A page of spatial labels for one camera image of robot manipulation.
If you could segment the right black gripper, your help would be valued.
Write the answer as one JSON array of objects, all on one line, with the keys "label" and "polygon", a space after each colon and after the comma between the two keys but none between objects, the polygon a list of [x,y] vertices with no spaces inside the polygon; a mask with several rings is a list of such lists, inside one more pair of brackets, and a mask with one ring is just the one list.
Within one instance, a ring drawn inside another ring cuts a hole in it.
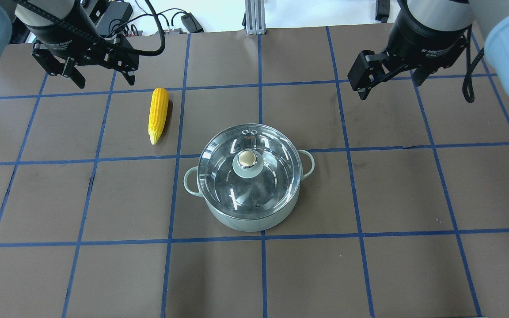
[{"label": "right black gripper", "polygon": [[439,68],[449,68],[456,62],[467,43],[466,29],[434,30],[417,20],[409,9],[401,9],[386,48],[378,54],[362,50],[357,55],[347,74],[352,90],[364,101],[376,85],[408,70],[414,70],[412,80],[419,87]]}]

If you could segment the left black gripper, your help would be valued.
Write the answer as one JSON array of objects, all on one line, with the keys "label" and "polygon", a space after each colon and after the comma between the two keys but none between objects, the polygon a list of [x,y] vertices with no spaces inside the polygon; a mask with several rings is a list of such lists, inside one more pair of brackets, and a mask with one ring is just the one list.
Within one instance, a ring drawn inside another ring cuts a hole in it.
[{"label": "left black gripper", "polygon": [[[30,0],[30,4],[52,14],[59,20],[95,38],[101,38],[95,24],[78,0]],[[109,49],[26,9],[26,26],[37,38],[32,56],[50,76],[61,75],[71,79],[79,89],[85,88],[86,79],[77,66],[103,66],[122,73],[129,85],[135,85],[135,71],[139,69],[139,56],[122,49],[133,49],[123,34],[116,34]]]}]

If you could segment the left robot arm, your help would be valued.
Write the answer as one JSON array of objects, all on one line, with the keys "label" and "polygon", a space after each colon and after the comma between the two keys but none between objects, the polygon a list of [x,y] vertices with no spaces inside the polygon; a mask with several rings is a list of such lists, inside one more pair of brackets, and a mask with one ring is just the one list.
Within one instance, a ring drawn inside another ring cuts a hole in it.
[{"label": "left robot arm", "polygon": [[[139,56],[122,35],[107,40],[78,0],[17,0],[14,13],[36,36],[32,56],[50,76],[71,79],[79,88],[85,77],[79,66],[102,66],[135,84]],[[0,4],[0,57],[12,37],[9,13]]]}]

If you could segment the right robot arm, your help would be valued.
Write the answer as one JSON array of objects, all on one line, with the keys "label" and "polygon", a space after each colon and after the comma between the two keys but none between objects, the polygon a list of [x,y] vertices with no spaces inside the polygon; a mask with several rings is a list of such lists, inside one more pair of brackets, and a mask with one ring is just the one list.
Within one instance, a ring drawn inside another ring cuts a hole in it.
[{"label": "right robot arm", "polygon": [[485,37],[485,46],[468,62],[465,99],[473,101],[469,81],[482,57],[509,95],[509,0],[400,0],[399,5],[386,48],[380,53],[361,51],[348,72],[360,99],[402,72],[413,70],[412,80],[419,86],[440,68],[451,67],[469,49],[473,22]]}]

